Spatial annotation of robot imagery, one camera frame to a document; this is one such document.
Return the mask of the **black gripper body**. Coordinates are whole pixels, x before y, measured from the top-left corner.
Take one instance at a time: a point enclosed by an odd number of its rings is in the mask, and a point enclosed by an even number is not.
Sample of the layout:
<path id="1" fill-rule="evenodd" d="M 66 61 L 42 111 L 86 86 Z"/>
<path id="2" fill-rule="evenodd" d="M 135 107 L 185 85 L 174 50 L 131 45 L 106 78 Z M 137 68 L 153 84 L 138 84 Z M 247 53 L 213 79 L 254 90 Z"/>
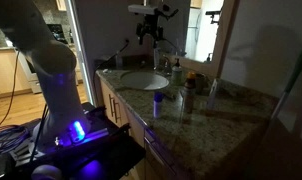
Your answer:
<path id="1" fill-rule="evenodd" d="M 139 44 L 144 42 L 144 36 L 150 35 L 153 38 L 153 44 L 157 45 L 160 40 L 163 40 L 163 28 L 158 25 L 159 13 L 155 15 L 145 15 L 142 23 L 138 23 L 136 27 L 136 35 Z"/>

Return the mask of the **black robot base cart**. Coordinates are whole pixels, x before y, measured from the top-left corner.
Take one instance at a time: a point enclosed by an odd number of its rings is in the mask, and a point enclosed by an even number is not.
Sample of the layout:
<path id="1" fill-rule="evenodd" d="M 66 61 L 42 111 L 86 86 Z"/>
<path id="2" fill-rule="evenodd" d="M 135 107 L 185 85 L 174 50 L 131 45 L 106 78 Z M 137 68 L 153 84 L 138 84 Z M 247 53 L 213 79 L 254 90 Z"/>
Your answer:
<path id="1" fill-rule="evenodd" d="M 129 135 L 130 126 L 116 126 L 105 108 L 83 105 L 93 129 L 77 144 L 60 140 L 48 153 L 32 147 L 27 123 L 10 134 L 20 144 L 8 147 L 0 132 L 0 180 L 119 180 L 145 157 L 145 149 Z"/>

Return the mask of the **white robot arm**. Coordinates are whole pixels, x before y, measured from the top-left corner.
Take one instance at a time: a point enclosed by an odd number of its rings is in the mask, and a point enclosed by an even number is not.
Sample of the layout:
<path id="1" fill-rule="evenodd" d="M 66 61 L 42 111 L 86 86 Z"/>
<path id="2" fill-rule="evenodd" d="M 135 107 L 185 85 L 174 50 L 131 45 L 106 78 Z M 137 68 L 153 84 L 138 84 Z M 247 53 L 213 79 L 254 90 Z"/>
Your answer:
<path id="1" fill-rule="evenodd" d="M 0 0 L 0 29 L 29 60 L 49 108 L 49 118 L 34 129 L 42 145 L 59 137 L 77 143 L 90 130 L 75 83 L 76 59 L 57 41 L 33 0 Z"/>

